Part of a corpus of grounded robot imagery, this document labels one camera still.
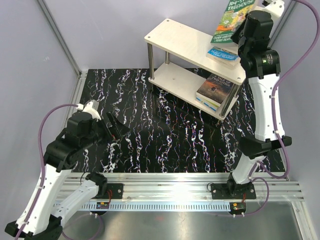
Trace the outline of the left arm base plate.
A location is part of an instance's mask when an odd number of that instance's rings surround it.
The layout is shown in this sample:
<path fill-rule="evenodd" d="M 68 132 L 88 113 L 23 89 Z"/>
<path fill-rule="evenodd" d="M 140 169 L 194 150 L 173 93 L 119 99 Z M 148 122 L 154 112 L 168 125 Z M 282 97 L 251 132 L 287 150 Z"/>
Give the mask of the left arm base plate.
<path fill-rule="evenodd" d="M 111 199 L 121 200 L 124 193 L 124 184 L 123 183 L 109 183 L 107 185 L 106 193 L 99 197 L 99 199 L 108 199 L 111 196 Z"/>

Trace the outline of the green treehouse book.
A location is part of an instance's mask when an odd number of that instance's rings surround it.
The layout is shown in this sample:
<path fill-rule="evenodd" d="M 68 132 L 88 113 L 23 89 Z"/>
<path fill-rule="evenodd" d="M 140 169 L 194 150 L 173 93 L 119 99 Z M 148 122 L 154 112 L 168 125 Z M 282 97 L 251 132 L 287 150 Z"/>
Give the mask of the green treehouse book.
<path fill-rule="evenodd" d="M 244 21 L 248 12 L 257 5 L 257 0 L 230 0 L 212 36 L 212 45 L 232 46 L 231 36 Z"/>

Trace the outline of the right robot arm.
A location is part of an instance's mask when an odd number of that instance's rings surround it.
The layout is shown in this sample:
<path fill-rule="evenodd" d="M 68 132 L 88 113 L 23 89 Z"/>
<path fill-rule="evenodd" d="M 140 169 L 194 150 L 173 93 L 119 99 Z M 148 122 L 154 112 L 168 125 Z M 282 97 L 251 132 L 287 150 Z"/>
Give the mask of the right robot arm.
<path fill-rule="evenodd" d="M 231 39 L 238 45 L 240 65 L 253 94 L 255 132 L 242 137 L 240 160 L 226 182 L 226 192 L 233 199 L 242 198 L 251 188 L 251 174 L 269 152 L 292 144 L 281 123 L 279 92 L 280 56 L 268 45 L 273 27 L 270 13 L 250 11 Z"/>

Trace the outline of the dark tale of two cities book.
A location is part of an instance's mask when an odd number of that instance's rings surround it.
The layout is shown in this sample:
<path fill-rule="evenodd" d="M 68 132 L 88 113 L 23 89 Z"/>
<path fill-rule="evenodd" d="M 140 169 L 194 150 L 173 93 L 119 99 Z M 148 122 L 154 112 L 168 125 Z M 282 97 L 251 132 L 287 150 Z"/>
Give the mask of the dark tale of two cities book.
<path fill-rule="evenodd" d="M 224 103 L 233 86 L 233 82 L 212 73 L 195 94 L 198 99 L 218 108 Z"/>

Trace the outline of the blue 26-storey treehouse book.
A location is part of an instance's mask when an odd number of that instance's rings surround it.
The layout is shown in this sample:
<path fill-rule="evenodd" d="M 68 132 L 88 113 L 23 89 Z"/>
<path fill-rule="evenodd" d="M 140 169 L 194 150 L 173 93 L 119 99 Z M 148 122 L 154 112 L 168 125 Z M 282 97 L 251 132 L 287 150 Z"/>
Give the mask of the blue 26-storey treehouse book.
<path fill-rule="evenodd" d="M 240 63 L 240 57 L 237 54 L 216 46 L 212 47 L 206 53 L 206 57 L 219 62 L 229 68 L 234 68 Z"/>

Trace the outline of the two-tier wooden shelf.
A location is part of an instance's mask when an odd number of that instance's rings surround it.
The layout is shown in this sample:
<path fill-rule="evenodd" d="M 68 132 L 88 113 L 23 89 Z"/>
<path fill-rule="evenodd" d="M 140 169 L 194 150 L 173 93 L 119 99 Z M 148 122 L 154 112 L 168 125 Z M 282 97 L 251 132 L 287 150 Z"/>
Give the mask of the two-tier wooden shelf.
<path fill-rule="evenodd" d="M 149 82 L 201 111 L 223 121 L 238 99 L 245 81 L 240 65 L 231 69 L 206 56 L 211 36 L 190 26 L 166 18 L 144 37 L 147 44 Z M 213 111 L 196 99 L 205 78 L 191 72 L 200 68 L 232 82 L 226 103 Z"/>

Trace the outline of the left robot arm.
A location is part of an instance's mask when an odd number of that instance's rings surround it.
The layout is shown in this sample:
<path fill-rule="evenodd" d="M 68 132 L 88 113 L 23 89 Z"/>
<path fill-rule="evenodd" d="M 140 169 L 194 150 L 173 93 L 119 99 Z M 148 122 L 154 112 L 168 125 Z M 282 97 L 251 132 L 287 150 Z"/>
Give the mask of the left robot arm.
<path fill-rule="evenodd" d="M 54 207 L 58 193 L 83 150 L 115 142 L 130 131 L 112 113 L 108 112 L 106 116 L 110 125 L 103 117 L 93 117 L 85 111 L 78 111 L 67 120 L 66 127 L 46 147 L 44 165 L 34 192 L 22 215 L 6 225 L 7 234 L 15 239 L 57 240 L 66 223 L 84 203 L 107 195 L 107 178 L 91 172 L 80 187 Z"/>

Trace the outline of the blue paperback book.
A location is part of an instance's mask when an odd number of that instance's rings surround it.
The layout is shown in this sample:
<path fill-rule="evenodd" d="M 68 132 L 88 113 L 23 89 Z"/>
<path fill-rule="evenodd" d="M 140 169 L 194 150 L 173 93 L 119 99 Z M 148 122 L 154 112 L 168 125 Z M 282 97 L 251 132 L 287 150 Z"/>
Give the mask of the blue paperback book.
<path fill-rule="evenodd" d="M 212 103 L 210 103 L 208 101 L 205 101 L 205 100 L 203 100 L 201 98 L 196 97 L 195 100 L 198 101 L 199 103 L 203 104 L 204 106 L 210 108 L 213 111 L 217 111 L 219 109 L 218 106 L 216 106 L 216 105 L 214 105 L 214 104 L 212 104 Z"/>

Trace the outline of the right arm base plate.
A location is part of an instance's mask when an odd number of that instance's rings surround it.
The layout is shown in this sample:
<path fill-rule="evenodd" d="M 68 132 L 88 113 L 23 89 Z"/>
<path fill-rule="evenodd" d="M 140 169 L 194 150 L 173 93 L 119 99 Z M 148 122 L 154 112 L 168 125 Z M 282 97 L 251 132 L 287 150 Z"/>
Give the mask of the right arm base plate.
<path fill-rule="evenodd" d="M 252 183 L 228 186 L 226 183 L 211 183 L 210 192 L 213 200 L 255 200 L 257 198 Z"/>

